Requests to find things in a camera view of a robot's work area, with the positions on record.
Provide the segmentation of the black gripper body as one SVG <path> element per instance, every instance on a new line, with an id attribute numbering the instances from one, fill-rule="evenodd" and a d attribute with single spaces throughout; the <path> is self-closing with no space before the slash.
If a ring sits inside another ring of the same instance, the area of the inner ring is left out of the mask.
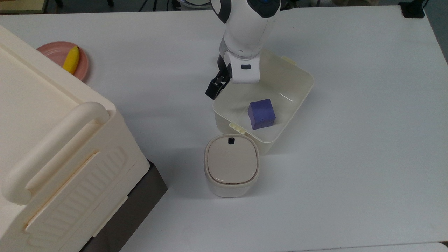
<path id="1" fill-rule="evenodd" d="M 221 55 L 218 56 L 217 65 L 219 68 L 218 76 L 222 78 L 231 79 L 232 78 L 232 66 L 231 64 L 225 63 L 225 60 Z"/>

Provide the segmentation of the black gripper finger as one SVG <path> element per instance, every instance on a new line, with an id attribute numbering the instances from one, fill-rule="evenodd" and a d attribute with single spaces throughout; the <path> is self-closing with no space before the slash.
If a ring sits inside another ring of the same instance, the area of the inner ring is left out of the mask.
<path id="1" fill-rule="evenodd" d="M 221 91 L 226 88 L 230 81 L 230 76 L 228 73 L 218 72 L 218 74 L 210 81 L 208 88 L 206 89 L 206 95 L 215 100 Z"/>

